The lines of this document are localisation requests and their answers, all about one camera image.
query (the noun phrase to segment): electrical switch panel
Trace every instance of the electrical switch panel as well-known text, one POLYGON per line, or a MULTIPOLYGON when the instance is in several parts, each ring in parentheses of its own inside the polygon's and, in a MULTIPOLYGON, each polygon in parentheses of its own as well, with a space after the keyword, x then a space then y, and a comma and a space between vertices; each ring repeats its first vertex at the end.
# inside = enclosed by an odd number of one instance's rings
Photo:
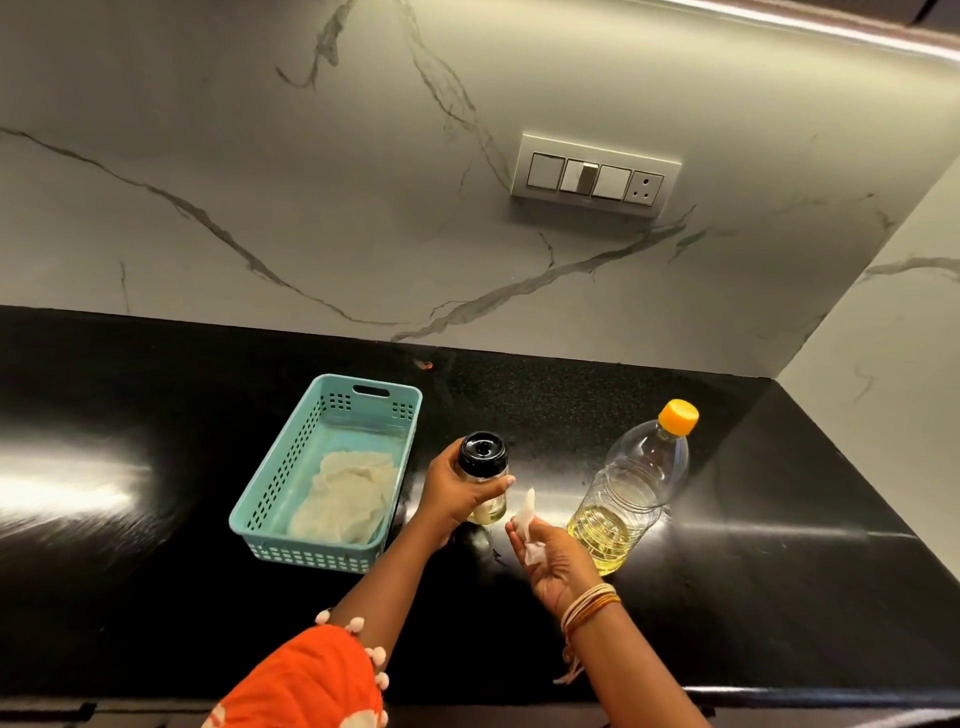
POLYGON ((657 217, 680 174, 677 161, 524 134, 511 194, 657 217))

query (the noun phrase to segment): forearm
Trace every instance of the forearm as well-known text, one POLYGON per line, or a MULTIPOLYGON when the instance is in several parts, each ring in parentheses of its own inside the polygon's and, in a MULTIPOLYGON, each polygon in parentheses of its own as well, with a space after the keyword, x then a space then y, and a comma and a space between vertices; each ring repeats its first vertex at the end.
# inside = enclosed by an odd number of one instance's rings
POLYGON ((708 728, 620 604, 609 604, 573 633, 613 728, 708 728))
POLYGON ((416 519, 410 521, 367 575, 334 607, 330 623, 346 626, 354 617, 362 617, 360 642, 365 647, 383 647, 389 660, 423 567, 437 542, 436 534, 425 524, 416 519))

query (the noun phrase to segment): hand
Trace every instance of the hand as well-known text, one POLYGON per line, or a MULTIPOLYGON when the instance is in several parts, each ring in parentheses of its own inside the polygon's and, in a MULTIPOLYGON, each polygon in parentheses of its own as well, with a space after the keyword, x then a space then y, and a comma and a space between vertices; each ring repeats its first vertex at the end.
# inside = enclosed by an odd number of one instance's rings
POLYGON ((507 535, 516 558, 530 575, 534 594, 557 619, 564 615, 574 599, 602 581, 587 550, 563 528, 533 519, 530 540, 546 545, 546 563, 533 566, 526 564, 526 548, 516 532, 513 519, 507 523, 507 535))
POLYGON ((433 459, 426 472, 420 506, 411 523, 422 523, 444 546, 453 529, 467 520, 473 509, 491 498, 502 496, 516 482, 512 475, 473 483, 462 480, 453 470, 463 438, 451 443, 433 459))

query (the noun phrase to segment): right arm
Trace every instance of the right arm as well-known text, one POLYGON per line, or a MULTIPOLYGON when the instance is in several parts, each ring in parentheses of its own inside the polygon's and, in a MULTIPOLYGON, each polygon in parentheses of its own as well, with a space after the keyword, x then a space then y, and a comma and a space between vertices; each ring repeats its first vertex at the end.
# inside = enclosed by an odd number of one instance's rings
MULTIPOLYGON (((525 549, 513 522, 510 543, 524 564, 525 549)), ((600 583, 593 560, 562 528, 540 519, 530 538, 546 544, 546 564, 526 567, 534 593, 560 619, 574 599, 600 583)), ((583 664, 613 728, 708 728, 630 615, 608 604, 573 633, 570 643, 583 664)))

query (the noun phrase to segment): black lid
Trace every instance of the black lid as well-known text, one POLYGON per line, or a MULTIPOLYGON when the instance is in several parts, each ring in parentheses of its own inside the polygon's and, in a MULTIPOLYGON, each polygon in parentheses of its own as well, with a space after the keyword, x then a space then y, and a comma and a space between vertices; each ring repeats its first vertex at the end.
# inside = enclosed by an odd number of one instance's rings
POLYGON ((507 445, 493 432, 473 432, 460 444, 457 462, 473 477, 497 477, 507 469, 507 445))

